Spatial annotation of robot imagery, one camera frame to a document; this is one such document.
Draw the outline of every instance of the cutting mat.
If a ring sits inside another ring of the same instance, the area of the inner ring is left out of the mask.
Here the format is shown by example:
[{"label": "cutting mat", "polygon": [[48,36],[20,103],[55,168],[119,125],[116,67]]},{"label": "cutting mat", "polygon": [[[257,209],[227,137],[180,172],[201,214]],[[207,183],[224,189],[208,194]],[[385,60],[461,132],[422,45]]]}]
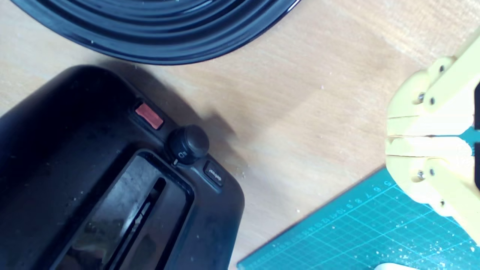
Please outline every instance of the cutting mat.
[{"label": "cutting mat", "polygon": [[[469,143],[478,138],[467,130]],[[478,269],[480,247],[452,218],[411,200],[383,168],[238,263],[240,270]]]}]

